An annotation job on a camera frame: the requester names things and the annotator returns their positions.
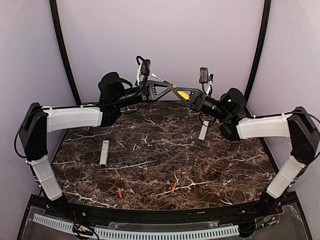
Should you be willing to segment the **white battery cover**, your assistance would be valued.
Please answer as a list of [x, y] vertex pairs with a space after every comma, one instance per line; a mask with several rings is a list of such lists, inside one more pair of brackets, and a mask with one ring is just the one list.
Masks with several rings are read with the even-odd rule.
[[200, 130], [199, 137], [198, 137], [199, 140], [202, 140], [202, 141], [205, 140], [208, 127], [209, 127], [209, 121], [204, 120], [201, 124], [201, 130]]

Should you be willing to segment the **white remote control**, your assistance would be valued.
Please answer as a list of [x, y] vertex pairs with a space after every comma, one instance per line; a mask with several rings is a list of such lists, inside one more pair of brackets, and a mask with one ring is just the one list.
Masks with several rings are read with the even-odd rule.
[[110, 141], [104, 140], [101, 147], [99, 166], [101, 168], [107, 167], [108, 155], [109, 155]]

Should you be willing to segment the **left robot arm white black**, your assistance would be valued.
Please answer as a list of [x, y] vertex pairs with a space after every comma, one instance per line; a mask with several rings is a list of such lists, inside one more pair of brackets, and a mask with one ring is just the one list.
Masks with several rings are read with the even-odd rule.
[[35, 180], [50, 201], [63, 200], [64, 194], [55, 177], [47, 149], [49, 133], [82, 127], [107, 127], [121, 116], [121, 109], [143, 102], [153, 102], [168, 94], [174, 85], [168, 81], [149, 80], [147, 73], [137, 75], [137, 85], [107, 73], [98, 83], [98, 103], [68, 107], [44, 107], [34, 102], [18, 128], [15, 140], [20, 140], [26, 160]]

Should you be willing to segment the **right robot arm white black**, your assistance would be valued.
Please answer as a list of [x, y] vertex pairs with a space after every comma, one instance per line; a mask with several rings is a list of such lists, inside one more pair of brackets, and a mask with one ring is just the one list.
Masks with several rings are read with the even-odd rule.
[[291, 140], [292, 150], [286, 162], [266, 188], [266, 194], [278, 199], [318, 156], [320, 131], [317, 118], [303, 107], [265, 116], [239, 117], [247, 105], [242, 92], [231, 88], [216, 100], [195, 88], [174, 87], [173, 93], [191, 110], [213, 117], [221, 134], [229, 141], [282, 137]]

